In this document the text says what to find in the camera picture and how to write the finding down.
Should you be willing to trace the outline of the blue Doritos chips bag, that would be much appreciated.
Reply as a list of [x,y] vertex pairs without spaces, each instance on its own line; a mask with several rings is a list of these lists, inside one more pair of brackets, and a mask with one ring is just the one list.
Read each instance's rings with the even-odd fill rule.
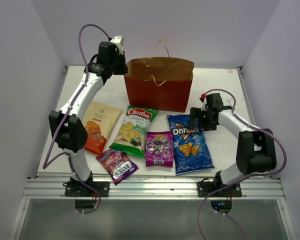
[[178,176],[214,169],[204,131],[199,127],[198,120],[195,120],[194,127],[189,127],[189,114],[166,117],[172,132],[175,174]]

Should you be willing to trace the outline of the purple Fox's candy bag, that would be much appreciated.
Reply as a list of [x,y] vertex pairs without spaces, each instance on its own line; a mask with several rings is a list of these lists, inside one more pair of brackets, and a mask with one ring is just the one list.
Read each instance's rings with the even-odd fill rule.
[[101,156],[97,156],[96,160],[108,172],[115,185],[118,185],[139,169],[126,153],[116,149],[106,150]]

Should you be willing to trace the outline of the beige orange cassava chips bag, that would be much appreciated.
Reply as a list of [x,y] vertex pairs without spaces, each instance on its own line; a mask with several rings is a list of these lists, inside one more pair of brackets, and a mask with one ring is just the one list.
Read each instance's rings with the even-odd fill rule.
[[87,132],[85,150],[101,156],[113,127],[122,113],[121,108],[92,101],[82,123]]

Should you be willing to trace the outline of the purple Cocoaland gummy bag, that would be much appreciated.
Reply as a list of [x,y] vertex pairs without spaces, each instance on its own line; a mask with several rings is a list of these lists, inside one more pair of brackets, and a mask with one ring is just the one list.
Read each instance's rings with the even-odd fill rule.
[[172,168],[174,163],[173,133],[171,131],[147,132],[145,140],[146,167]]

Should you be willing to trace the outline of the red brown paper bag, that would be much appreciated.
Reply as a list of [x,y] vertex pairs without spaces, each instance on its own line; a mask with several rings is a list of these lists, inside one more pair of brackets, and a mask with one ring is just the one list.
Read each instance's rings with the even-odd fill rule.
[[124,82],[131,106],[184,113],[195,64],[167,56],[135,58],[127,63]]

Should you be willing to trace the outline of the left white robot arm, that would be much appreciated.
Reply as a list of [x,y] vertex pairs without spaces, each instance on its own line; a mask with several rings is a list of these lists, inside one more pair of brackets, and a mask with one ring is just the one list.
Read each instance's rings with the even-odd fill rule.
[[76,190],[85,197],[93,193],[94,184],[88,180],[92,172],[84,150],[88,133],[83,124],[83,117],[106,81],[113,75],[127,73],[123,42],[124,38],[121,35],[102,41],[98,53],[90,61],[84,61],[82,79],[70,99],[60,110],[52,110],[48,116],[51,142],[57,144],[62,154],[67,156],[71,177],[79,181]]

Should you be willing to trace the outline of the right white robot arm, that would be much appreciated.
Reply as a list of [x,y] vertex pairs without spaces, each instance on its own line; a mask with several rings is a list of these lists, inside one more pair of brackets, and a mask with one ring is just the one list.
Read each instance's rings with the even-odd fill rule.
[[201,108],[190,109],[189,127],[203,131],[215,131],[217,126],[226,128],[236,139],[235,163],[215,174],[213,182],[202,182],[202,187],[217,196],[225,196],[232,183],[251,174],[262,174],[276,168],[275,143],[269,129],[259,128],[241,118],[230,105],[224,105],[219,93],[205,94],[200,97]]

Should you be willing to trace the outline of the green Chuba cassava chips bag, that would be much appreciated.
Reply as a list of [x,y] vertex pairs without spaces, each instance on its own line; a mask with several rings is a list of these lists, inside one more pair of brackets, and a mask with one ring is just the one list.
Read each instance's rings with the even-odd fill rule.
[[147,132],[158,113],[159,111],[156,109],[129,105],[118,134],[109,147],[143,159]]

